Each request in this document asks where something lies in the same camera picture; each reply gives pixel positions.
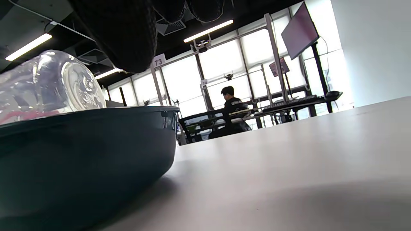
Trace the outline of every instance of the black hair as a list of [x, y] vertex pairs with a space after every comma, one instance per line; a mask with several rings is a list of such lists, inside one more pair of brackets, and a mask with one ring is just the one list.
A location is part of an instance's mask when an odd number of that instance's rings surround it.
[[223, 94], [223, 95], [229, 94], [231, 96], [234, 96], [234, 88], [232, 86], [224, 87], [221, 90], [221, 94]]

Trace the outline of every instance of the air vent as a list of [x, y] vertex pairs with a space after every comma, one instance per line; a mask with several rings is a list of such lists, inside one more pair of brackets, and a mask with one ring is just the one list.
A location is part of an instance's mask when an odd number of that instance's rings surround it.
[[164, 19], [160, 19], [156, 23], [157, 31], [162, 35], [169, 35], [173, 32], [186, 28], [185, 24], [179, 20], [175, 23], [169, 24]]
[[80, 61], [94, 64], [103, 64], [106, 66], [111, 66], [109, 58], [99, 49], [92, 49], [86, 53], [77, 56]]

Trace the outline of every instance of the monitor stand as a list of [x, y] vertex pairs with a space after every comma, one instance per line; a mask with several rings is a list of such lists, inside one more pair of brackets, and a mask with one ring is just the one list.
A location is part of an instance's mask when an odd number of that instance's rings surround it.
[[[317, 63], [318, 74], [320, 75], [321, 86], [323, 87], [323, 92], [324, 92], [324, 97], [325, 97], [328, 93], [328, 88], [327, 88], [326, 79], [324, 77], [323, 67], [321, 66], [320, 55], [318, 54], [318, 50], [317, 50], [317, 44], [318, 42], [315, 42], [313, 45], [311, 45], [311, 48], [312, 48], [312, 52], [314, 53], [315, 62]], [[331, 102], [327, 103], [327, 109], [328, 109], [328, 113], [332, 113]]]

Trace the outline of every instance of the security camera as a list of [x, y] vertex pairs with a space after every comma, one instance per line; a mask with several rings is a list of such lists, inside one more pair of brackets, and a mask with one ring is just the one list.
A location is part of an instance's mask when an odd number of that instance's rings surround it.
[[195, 39], [193, 40], [194, 43], [194, 47], [193, 50], [194, 51], [198, 51], [200, 53], [206, 52], [207, 48], [209, 46], [211, 46], [211, 37], [210, 34], [208, 34], [208, 39], [205, 40], [201, 40], [200, 42], [197, 42]]

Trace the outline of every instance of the white wall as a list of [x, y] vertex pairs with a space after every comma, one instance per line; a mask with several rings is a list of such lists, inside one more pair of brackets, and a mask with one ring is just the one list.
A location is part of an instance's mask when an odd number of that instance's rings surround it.
[[411, 95], [411, 1], [331, 3], [355, 106]]

